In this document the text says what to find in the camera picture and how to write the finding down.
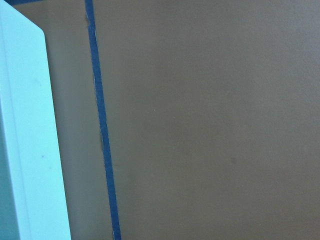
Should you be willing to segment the light blue plastic bin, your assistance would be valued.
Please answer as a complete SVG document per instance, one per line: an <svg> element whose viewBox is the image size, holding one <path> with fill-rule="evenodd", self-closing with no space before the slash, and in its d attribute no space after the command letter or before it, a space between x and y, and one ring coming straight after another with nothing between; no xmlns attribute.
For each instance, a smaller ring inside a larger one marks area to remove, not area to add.
<svg viewBox="0 0 320 240"><path fill-rule="evenodd" d="M0 237L71 238L45 35L0 3Z"/></svg>

